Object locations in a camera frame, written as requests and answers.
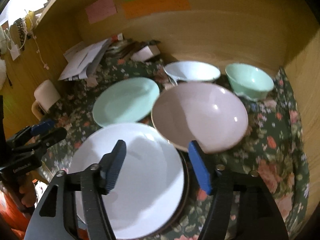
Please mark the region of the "orange sleeve forearm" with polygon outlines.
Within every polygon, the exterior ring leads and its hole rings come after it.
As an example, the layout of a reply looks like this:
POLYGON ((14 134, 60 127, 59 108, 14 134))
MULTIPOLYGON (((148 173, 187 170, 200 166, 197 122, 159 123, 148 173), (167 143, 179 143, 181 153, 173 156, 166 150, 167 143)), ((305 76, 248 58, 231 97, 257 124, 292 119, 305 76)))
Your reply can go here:
POLYGON ((17 239, 24 239, 30 222, 28 214, 18 207, 18 198, 1 185, 1 218, 4 226, 8 226, 17 239))

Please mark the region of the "left hand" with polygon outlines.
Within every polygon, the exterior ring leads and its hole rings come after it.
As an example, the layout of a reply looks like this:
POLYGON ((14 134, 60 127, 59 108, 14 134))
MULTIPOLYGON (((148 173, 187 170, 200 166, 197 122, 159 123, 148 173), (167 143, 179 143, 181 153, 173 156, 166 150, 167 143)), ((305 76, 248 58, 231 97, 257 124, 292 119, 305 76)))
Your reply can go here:
POLYGON ((20 209, 34 207, 37 200, 33 177, 31 174, 26 174, 18 181, 18 201, 17 205, 20 209))

